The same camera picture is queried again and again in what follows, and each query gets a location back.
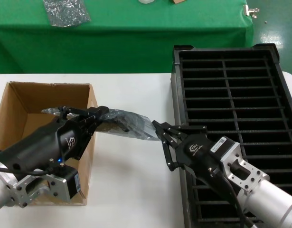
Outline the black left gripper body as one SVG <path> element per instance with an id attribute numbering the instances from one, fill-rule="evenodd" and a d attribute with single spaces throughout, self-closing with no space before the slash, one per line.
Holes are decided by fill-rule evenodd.
<path id="1" fill-rule="evenodd" d="M 63 162 L 74 158 L 79 132 L 78 118 L 57 120 L 39 127 L 32 134 L 0 152 L 0 163 L 16 177 L 45 171 L 50 159 Z"/>

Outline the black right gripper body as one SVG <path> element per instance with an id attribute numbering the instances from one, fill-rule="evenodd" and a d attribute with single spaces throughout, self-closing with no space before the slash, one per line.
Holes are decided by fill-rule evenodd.
<path id="1" fill-rule="evenodd" d="M 176 149 L 178 162 L 233 206 L 236 200 L 231 194 L 231 186 L 225 182 L 226 172 L 221 159 L 234 144 L 235 141 L 226 136 L 213 142 L 205 134 L 192 134 Z"/>

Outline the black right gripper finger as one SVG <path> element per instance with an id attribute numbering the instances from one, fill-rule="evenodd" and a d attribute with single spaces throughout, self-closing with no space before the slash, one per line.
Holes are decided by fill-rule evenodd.
<path id="1" fill-rule="evenodd" d="M 184 140 L 189 135 L 207 133 L 207 127 L 201 125 L 171 125 L 167 122 L 152 121 L 157 137 L 162 142 L 171 142 L 173 139 Z"/>
<path id="2" fill-rule="evenodd" d="M 173 159 L 172 152 L 174 152 L 174 148 L 167 140 L 162 140 L 162 148 L 168 169 L 175 171 L 177 168 L 182 168 L 182 164 L 177 159 Z"/>

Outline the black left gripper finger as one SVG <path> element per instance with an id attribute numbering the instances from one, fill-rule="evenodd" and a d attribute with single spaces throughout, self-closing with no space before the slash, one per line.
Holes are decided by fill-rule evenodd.
<path id="1" fill-rule="evenodd" d="M 80 160 L 89 144 L 96 128 L 99 125 L 96 116 L 80 116 L 78 119 L 79 132 L 77 137 L 77 151 L 74 153 L 74 158 Z"/>
<path id="2" fill-rule="evenodd" d="M 99 106 L 99 107 L 89 107 L 87 109 L 78 109 L 73 107 L 59 107 L 58 110 L 60 111 L 59 116 L 62 119 L 72 118 L 72 117 L 90 117 L 95 116 L 99 118 L 103 114 L 109 112 L 109 108 L 106 106 Z"/>

